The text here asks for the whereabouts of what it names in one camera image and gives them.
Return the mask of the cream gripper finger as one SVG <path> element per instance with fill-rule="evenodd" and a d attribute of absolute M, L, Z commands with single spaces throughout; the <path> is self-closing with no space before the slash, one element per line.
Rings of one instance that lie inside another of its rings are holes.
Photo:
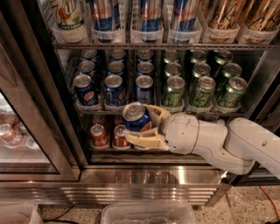
<path fill-rule="evenodd" d="M 126 129 L 123 132 L 126 140 L 138 147 L 147 149 L 160 149 L 168 151 L 170 146 L 165 141 L 165 136 L 158 132 L 158 128 L 149 129 L 144 132 L 135 132 Z"/>
<path fill-rule="evenodd" d="M 150 104 L 144 106 L 148 109 L 152 124 L 156 127 L 159 127 L 171 115 L 165 108 Z"/>

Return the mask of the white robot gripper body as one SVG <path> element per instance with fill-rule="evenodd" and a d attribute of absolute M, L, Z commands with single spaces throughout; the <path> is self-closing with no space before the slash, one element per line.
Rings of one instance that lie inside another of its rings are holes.
<path fill-rule="evenodd" d="M 176 113 L 164 121 L 161 131 L 171 152 L 190 154 L 198 138 L 199 121 L 193 115 Z"/>

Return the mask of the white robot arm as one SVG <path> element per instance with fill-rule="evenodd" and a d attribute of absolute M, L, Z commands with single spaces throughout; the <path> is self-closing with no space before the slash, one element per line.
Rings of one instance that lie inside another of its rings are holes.
<path fill-rule="evenodd" d="M 201 121 L 184 112 L 133 102 L 122 112 L 128 142 L 145 149 L 196 154 L 237 175 L 259 163 L 280 178 L 280 139 L 259 124 L 237 117 L 229 124 Z"/>

